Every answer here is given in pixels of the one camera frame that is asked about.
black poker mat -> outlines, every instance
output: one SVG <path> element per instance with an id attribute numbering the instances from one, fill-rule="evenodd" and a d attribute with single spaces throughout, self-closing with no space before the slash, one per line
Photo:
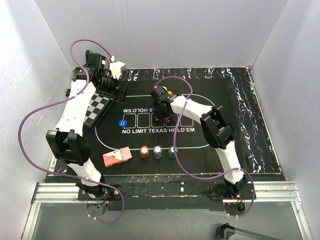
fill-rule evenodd
<path id="1" fill-rule="evenodd" d="M 90 158 L 102 174 L 183 173 L 175 159 L 168 158 L 167 149 L 162 150 L 161 159 L 157 160 L 153 156 L 154 146 L 169 148 L 173 145 L 174 136 L 174 125 L 155 122 L 150 110 L 152 101 L 150 91 L 156 82 L 156 80 L 131 81 L 124 104 L 113 103 L 94 130 L 83 128 L 83 137 L 91 145 Z M 226 79 L 188 79 L 188 82 L 193 87 L 192 100 L 210 106 L 213 103 L 216 107 L 223 105 L 235 130 L 236 152 L 241 166 L 252 172 L 253 165 L 237 118 L 237 108 L 230 98 L 233 96 L 230 83 Z M 162 85 L 178 94 L 188 94 L 190 91 L 184 82 L 176 79 L 168 79 Z M 118 125 L 122 118 L 128 121 L 126 128 Z M 177 115 L 173 117 L 174 124 L 177 118 Z M 201 125 L 186 117 L 182 118 L 181 125 L 177 134 L 177 146 L 180 148 L 178 157 L 184 167 L 194 174 L 222 172 L 218 155 L 214 148 L 207 145 Z M 103 154 L 127 146 L 132 149 L 132 159 L 111 167 L 104 166 Z M 140 156 L 141 146 L 151 148 L 148 158 Z"/>

black and white checkered pattern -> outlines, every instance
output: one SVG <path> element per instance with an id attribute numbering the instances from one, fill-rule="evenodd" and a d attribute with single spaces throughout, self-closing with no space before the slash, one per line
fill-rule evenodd
<path id="1" fill-rule="evenodd" d="M 83 125 L 92 129 L 110 104 L 111 100 L 109 98 L 99 96 L 99 93 L 95 92 L 86 110 Z"/>

white enclosure wall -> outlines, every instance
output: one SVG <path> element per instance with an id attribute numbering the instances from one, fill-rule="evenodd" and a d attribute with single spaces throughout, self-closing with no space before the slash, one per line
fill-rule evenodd
<path id="1" fill-rule="evenodd" d="M 35 1 L 71 66 L 75 64 L 69 56 L 70 43 L 90 38 L 127 68 L 252 66 L 287 2 Z M 81 44 L 99 51 L 97 46 Z M 85 60 L 82 51 L 76 57 Z"/>
<path id="2" fill-rule="evenodd" d="M 320 2 L 289 0 L 253 66 L 282 170 L 320 239 Z"/>
<path id="3" fill-rule="evenodd" d="M 50 28 L 33 0 L 0 0 L 0 238 L 20 239 L 37 181 L 45 174 L 23 157 L 17 132 L 31 110 L 65 98 L 72 74 Z M 31 159 L 48 167 L 46 141 L 64 106 L 33 115 L 22 140 Z"/>

wire connector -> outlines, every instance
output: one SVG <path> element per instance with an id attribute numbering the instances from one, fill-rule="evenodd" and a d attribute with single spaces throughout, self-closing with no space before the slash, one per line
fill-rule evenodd
<path id="1" fill-rule="evenodd" d="M 110 63 L 113 63 L 114 61 L 115 61 L 115 56 L 111 56 L 111 57 L 109 57 L 109 60 L 110 60 Z"/>

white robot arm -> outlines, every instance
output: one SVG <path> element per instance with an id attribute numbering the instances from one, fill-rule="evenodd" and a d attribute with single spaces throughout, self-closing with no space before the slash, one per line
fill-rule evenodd
<path id="1" fill-rule="evenodd" d="M 98 184 L 87 181 L 100 182 L 103 179 L 90 159 L 90 146 L 82 138 L 82 129 L 87 108 L 97 89 L 102 96 L 116 102 L 124 101 L 127 87 L 120 90 L 118 81 L 125 64 L 122 62 L 109 63 L 104 56 L 91 53 L 89 50 L 85 55 L 87 61 L 85 67 L 91 81 L 77 96 L 76 93 L 86 84 L 86 75 L 81 68 L 75 68 L 69 97 L 76 96 L 76 98 L 67 102 L 60 121 L 54 130 L 47 131 L 46 139 L 55 158 L 63 161 L 79 177 L 82 177 L 82 184 L 78 184 L 78 187 L 85 190 L 90 197 L 100 199 L 103 198 L 105 190 Z"/>
<path id="2" fill-rule="evenodd" d="M 184 96 L 169 94 L 162 86 L 157 86 L 150 93 L 154 101 L 152 110 L 156 120 L 170 122 L 173 114 L 181 114 L 186 104 L 183 115 L 198 122 L 202 126 L 206 141 L 215 148 L 224 171 L 240 168 L 236 154 L 234 130 L 230 124 L 227 113 L 220 106 L 199 104 Z M 247 180 L 242 170 L 232 171 L 224 175 L 228 192 L 233 196 L 246 186 Z"/>

